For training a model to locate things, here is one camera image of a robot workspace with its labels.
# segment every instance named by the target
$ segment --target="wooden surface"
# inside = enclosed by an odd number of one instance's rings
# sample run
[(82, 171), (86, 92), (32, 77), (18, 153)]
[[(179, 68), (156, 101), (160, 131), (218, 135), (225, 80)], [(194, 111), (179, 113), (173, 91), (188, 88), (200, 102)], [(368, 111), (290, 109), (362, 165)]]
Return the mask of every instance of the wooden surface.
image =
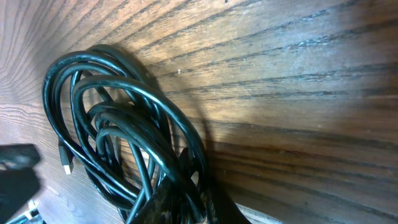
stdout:
[(397, 12), (396, 0), (0, 0), (0, 143), (40, 148), (48, 223), (119, 223), (81, 165), (64, 175), (41, 100), (57, 57), (114, 44), (191, 119), (239, 204), (286, 223), (397, 223)]

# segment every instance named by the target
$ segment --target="wood grain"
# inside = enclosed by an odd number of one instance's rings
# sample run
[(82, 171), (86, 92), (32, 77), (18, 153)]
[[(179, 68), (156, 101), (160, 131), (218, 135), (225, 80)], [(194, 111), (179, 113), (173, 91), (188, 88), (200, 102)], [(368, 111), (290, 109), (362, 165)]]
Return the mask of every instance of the wood grain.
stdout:
[(113, 44), (190, 118), (241, 208), (284, 223), (397, 223), (397, 11), (394, 0), (3, 0), (0, 143), (40, 148), (48, 223), (120, 223), (81, 165), (64, 175), (41, 100), (57, 57)]

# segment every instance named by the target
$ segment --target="black cable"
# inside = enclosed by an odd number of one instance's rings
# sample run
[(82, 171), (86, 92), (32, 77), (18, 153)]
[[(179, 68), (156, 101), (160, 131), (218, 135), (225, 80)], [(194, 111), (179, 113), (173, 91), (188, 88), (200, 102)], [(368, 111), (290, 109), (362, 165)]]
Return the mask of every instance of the black cable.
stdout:
[[(61, 111), (61, 90), (68, 77), (71, 77), (70, 106), (79, 142), (72, 139)], [(113, 101), (105, 86), (124, 90), (134, 105)], [(85, 111), (83, 94), (90, 88), (96, 89), (103, 102)], [(143, 69), (121, 51), (108, 45), (96, 45), (86, 51), (60, 57), (51, 64), (45, 76), (43, 102), (50, 124), (59, 138), (63, 165), (71, 161), (70, 158), (63, 158), (71, 151), (85, 166), (97, 191), (118, 208), (125, 222), (133, 220), (164, 176), (180, 189), (192, 208), (194, 221), (204, 219), (206, 212), (200, 194), (207, 187), (208, 165), (201, 138), (181, 110), (152, 88)], [(189, 150), (199, 162), (197, 186), (191, 181), (191, 174), (182, 170), (178, 163), (167, 118), (181, 129)], [(116, 158), (111, 136), (128, 141), (141, 175), (141, 189), (124, 178), (121, 160)], [(89, 144), (90, 137), (96, 142), (95, 150)], [(149, 155), (148, 168), (140, 149)], [(152, 186), (150, 181), (156, 166), (160, 169), (157, 182)]]

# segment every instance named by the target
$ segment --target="cable bundle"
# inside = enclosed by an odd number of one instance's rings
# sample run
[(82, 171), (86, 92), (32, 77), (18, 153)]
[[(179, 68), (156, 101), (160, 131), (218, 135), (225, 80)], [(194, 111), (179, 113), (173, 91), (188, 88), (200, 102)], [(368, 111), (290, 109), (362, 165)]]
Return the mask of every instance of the cable bundle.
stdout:
[[(70, 106), (79, 142), (72, 139), (61, 111), (61, 90), (70, 81)], [(126, 92), (134, 105), (114, 101), (104, 87)], [(83, 93), (95, 88), (103, 102), (85, 111)], [(127, 59), (119, 50), (108, 45), (95, 45), (86, 51), (66, 54), (51, 64), (43, 86), (44, 110), (59, 138), (61, 160), (72, 152), (85, 166), (97, 191), (115, 205), (126, 223), (133, 222), (163, 179), (170, 179), (190, 205), (193, 221), (201, 222), (205, 206), (200, 194), (208, 182), (204, 145), (191, 122), (169, 99), (150, 86), (143, 69)], [(195, 170), (183, 169), (172, 147), (169, 118), (185, 135)], [(123, 174), (121, 160), (116, 158), (111, 136), (126, 139), (136, 160), (142, 187), (130, 184)], [(89, 144), (93, 138), (96, 148)], [(141, 154), (149, 155), (148, 167)], [(151, 185), (155, 167), (159, 167), (155, 185)], [(195, 185), (190, 176), (198, 171)]]

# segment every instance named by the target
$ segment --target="usb connector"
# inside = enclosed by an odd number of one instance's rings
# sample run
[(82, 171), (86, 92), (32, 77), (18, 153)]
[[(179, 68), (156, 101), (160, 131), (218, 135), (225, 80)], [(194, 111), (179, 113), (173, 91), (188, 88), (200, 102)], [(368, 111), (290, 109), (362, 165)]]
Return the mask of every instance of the usb connector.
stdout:
[(60, 151), (61, 164), (66, 174), (71, 174), (73, 170), (73, 153), (61, 140), (58, 141), (58, 149)]

